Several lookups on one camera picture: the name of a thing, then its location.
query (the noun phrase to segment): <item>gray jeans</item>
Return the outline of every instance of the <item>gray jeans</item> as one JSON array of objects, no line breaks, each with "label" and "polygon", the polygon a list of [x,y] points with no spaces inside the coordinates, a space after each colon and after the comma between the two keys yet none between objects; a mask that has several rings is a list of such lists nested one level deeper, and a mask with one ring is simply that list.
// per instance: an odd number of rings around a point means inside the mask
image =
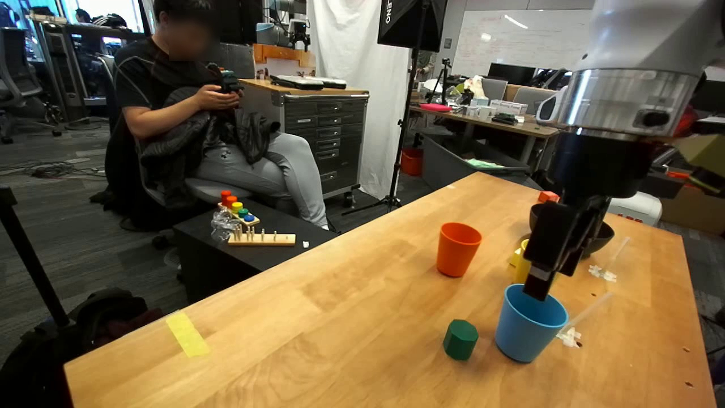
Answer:
[{"label": "gray jeans", "polygon": [[268,156],[248,165],[236,146],[214,148],[206,152],[194,178],[269,198],[288,193],[304,221],[328,230],[319,171],[307,140],[278,135]]}]

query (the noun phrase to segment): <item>backpack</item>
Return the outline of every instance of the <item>backpack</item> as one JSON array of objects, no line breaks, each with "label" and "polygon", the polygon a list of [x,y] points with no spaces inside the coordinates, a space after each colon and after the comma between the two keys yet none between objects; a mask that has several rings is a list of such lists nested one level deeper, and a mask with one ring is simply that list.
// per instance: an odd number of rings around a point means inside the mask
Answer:
[{"label": "backpack", "polygon": [[155,317],[140,298],[109,288],[93,292],[69,313],[69,326],[42,323],[19,338],[0,371],[0,394],[7,408],[73,407],[63,365]]}]

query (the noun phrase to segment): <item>yellow sticky note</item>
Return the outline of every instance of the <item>yellow sticky note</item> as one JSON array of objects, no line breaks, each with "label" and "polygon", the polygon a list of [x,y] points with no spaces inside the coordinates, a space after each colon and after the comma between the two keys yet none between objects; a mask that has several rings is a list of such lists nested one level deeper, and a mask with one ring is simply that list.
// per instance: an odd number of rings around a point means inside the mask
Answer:
[{"label": "yellow sticky note", "polygon": [[200,332],[185,313],[174,313],[164,317],[164,326],[172,332],[188,358],[208,355],[208,346],[203,343],[203,338],[200,335]]}]

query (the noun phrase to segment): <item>white wall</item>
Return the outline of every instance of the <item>white wall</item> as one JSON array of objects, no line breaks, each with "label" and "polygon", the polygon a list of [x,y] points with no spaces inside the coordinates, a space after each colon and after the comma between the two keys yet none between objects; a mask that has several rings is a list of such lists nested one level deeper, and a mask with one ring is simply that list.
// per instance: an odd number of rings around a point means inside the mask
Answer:
[{"label": "white wall", "polygon": [[589,9],[466,12],[453,72],[485,76],[492,62],[535,68],[573,68],[584,55]]}]

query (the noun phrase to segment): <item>orange cup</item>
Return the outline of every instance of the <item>orange cup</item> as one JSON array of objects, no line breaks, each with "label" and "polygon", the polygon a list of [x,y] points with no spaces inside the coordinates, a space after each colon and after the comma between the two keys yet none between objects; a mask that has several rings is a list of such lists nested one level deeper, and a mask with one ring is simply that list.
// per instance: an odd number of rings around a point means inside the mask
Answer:
[{"label": "orange cup", "polygon": [[437,273],[459,279],[469,270],[481,241],[482,237],[473,227],[447,222],[440,230]]}]

